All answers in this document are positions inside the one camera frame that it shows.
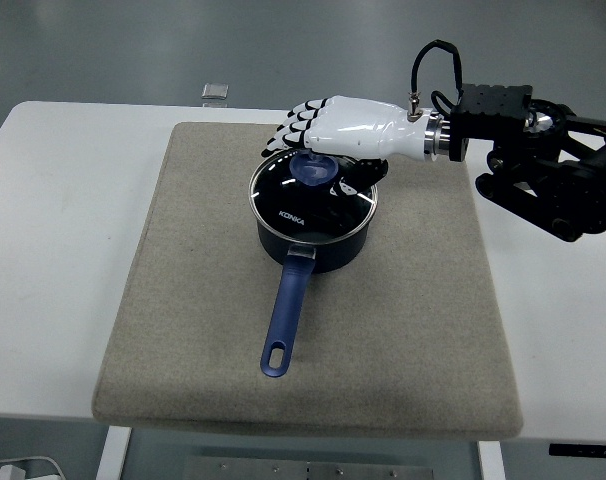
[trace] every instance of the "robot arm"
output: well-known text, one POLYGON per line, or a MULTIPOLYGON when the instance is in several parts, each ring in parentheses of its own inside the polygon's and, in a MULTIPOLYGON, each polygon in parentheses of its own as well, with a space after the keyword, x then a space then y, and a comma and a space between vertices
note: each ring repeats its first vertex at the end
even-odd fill
POLYGON ((434 160, 447 154, 463 161, 470 138, 493 141, 487 156, 491 173, 476 179, 486 199, 556 237, 572 242, 583 233, 606 230, 606 122, 576 116, 568 107, 532 99, 532 87, 463 84, 458 51, 435 40, 426 45, 412 69, 409 111, 371 100, 331 97, 294 108, 263 151, 264 157, 289 148, 346 155, 365 165, 402 155, 434 160), (432 92, 434 109, 419 108, 416 78, 423 56, 432 48, 452 53, 457 103, 432 92), (449 107, 446 111, 441 102, 449 107), (570 136, 602 137, 598 149, 570 136), (578 160, 559 161, 561 152, 578 160))

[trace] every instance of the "black cable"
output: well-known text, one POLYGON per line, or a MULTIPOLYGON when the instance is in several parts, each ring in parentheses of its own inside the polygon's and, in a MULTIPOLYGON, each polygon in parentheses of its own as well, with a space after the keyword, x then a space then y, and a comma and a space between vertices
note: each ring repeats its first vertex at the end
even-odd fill
MULTIPOLYGON (((458 98, 461 98, 462 88, 463 88, 463 68, 461 66, 461 56, 459 55, 458 49, 449 42, 444 42, 443 40, 434 40, 428 43, 425 47, 421 49, 419 54, 416 56, 416 60, 414 60, 414 65, 412 66, 412 78, 411 78, 411 88, 413 94, 418 94, 418 73, 419 66, 421 64, 421 60, 423 57, 434 48, 440 48, 441 50, 445 50, 446 52, 452 55, 452 61, 454 63, 454 84, 456 86, 456 91, 458 92, 458 98)), ((438 110, 438 112, 443 115, 445 118, 449 117, 449 112, 445 111, 443 106, 439 103, 443 102, 450 109, 454 106, 443 93, 438 90, 434 90, 431 95, 432 103, 434 104, 434 108, 438 110)))

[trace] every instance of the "white table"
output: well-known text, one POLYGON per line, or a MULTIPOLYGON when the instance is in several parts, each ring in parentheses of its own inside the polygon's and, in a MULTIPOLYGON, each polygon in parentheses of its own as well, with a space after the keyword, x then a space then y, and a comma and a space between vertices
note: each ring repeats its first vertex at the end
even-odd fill
MULTIPOLYGON (((282 111, 27 102, 0 130, 0 416, 90 419, 163 154, 184 121, 282 111)), ((473 141, 471 181, 488 142, 473 141)), ((475 193, 525 418, 606 442, 606 233, 566 244, 475 193)))

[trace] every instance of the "white cable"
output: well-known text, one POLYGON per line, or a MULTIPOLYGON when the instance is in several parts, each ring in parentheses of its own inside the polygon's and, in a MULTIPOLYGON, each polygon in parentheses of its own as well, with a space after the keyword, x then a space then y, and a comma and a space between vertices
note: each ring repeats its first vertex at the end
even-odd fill
POLYGON ((52 459, 50 457, 35 456, 35 457, 22 457, 22 458, 6 458, 3 460, 0 460, 0 463, 24 462, 26 460, 44 460, 46 462, 50 462, 52 465, 54 465, 54 468, 56 468, 56 471, 58 472, 59 477, 61 477, 61 480, 66 480, 65 475, 63 475, 63 472, 61 471, 61 467, 59 467, 59 464, 56 463, 54 461, 54 459, 52 459))

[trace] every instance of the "handle hole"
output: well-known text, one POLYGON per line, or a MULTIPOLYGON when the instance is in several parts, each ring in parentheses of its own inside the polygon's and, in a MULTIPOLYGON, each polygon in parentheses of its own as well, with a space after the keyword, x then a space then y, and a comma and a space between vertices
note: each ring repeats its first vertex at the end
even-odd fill
POLYGON ((270 368, 280 368, 283 363, 283 356, 285 354, 285 348, 280 344, 272 345, 272 351, 270 352, 270 361, 268 364, 270 368))

